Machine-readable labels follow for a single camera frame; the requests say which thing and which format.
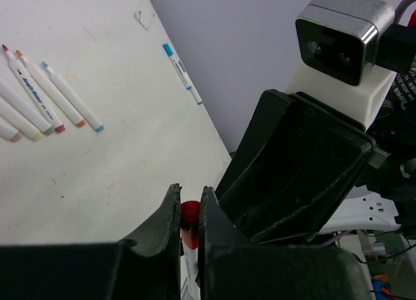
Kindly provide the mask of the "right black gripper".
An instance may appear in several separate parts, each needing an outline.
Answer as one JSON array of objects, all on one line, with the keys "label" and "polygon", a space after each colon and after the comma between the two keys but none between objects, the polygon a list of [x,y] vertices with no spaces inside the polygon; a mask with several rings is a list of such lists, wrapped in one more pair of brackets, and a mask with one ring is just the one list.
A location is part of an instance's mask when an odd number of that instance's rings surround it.
[{"label": "right black gripper", "polygon": [[376,141],[303,92],[262,93],[216,195],[252,242],[312,240],[363,171]]}]

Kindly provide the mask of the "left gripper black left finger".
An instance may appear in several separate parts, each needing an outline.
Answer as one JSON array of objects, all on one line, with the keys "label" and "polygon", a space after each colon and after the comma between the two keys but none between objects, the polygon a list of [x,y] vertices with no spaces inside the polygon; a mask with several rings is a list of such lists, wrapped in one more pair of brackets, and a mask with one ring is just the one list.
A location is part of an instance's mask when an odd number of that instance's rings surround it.
[{"label": "left gripper black left finger", "polygon": [[179,299],[181,188],[117,242],[1,247],[2,299]]}]

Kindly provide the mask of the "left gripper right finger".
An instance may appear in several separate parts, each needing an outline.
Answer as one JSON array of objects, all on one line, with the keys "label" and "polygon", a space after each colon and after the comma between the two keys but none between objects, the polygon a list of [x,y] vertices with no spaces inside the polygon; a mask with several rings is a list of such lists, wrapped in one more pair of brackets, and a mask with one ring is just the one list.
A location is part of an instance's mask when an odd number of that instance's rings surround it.
[{"label": "left gripper right finger", "polygon": [[355,258],[335,247],[252,243],[204,187],[198,269],[202,299],[372,299]]}]

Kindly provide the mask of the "white pen red cap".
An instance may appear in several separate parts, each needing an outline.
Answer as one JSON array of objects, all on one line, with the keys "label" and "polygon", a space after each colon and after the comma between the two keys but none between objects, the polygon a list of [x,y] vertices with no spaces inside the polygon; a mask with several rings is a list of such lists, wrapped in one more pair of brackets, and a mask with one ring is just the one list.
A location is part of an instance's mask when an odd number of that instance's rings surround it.
[{"label": "white pen red cap", "polygon": [[196,282],[198,276],[198,248],[189,249],[182,241],[185,265],[187,269],[187,288],[192,299],[200,299],[200,287]]}]

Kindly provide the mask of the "white pen blue cap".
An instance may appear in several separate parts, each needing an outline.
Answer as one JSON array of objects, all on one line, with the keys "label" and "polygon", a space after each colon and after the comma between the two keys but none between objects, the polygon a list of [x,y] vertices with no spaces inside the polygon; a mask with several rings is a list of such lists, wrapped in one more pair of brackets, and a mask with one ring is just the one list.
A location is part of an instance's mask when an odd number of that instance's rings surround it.
[{"label": "white pen blue cap", "polygon": [[190,79],[188,72],[186,71],[185,67],[183,66],[183,63],[181,60],[177,57],[177,55],[174,53],[172,48],[168,43],[165,43],[162,45],[165,53],[167,54],[168,58],[170,59],[171,63],[173,64],[179,78],[183,82],[185,88],[192,94],[194,97],[196,103],[198,105],[201,105],[203,103],[201,96],[199,95],[198,91],[193,85],[192,80]]}]

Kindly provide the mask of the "white pen magenta tip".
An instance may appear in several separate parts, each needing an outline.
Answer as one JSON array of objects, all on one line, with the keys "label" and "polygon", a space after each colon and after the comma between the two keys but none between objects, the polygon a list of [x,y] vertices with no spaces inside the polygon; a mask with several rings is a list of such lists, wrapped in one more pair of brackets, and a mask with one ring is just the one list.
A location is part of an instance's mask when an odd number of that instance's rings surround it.
[{"label": "white pen magenta tip", "polygon": [[40,89],[36,86],[34,79],[29,74],[23,63],[4,44],[2,45],[2,48],[8,58],[8,65],[10,69],[33,99],[33,102],[39,108],[44,118],[51,124],[56,133],[64,132],[66,130],[65,125],[41,95]]}]

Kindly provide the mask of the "white pen light blue tip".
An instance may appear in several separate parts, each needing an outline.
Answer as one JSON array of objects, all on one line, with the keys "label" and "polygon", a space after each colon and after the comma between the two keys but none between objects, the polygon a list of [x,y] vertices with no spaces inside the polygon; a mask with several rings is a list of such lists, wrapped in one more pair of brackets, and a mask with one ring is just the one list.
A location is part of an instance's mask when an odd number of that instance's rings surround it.
[{"label": "white pen light blue tip", "polygon": [[52,70],[50,65],[45,61],[42,61],[42,66],[49,74],[51,81],[61,91],[61,93],[67,98],[67,100],[75,107],[75,109],[81,114],[81,116],[92,126],[97,132],[101,132],[105,129],[104,124],[98,119],[98,117],[90,110],[90,108],[80,99],[76,92],[65,82],[65,80]]}]

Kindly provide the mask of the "white pen grey tip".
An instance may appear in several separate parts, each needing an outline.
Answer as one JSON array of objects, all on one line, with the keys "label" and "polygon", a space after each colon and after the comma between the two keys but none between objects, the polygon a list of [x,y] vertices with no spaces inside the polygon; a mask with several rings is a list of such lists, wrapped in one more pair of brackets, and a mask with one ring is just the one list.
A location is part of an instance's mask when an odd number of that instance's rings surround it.
[{"label": "white pen grey tip", "polygon": [[51,135],[55,132],[52,125],[35,109],[33,109],[18,93],[0,79],[1,95],[28,121],[35,125],[43,134]]}]

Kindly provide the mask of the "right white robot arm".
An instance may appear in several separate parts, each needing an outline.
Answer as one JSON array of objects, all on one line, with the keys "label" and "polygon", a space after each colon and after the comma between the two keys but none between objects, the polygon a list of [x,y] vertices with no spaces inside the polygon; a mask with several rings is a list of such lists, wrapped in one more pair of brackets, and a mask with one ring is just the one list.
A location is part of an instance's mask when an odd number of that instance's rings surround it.
[{"label": "right white robot arm", "polygon": [[262,93],[216,189],[256,243],[358,229],[415,234],[415,124],[363,124],[303,92]]}]

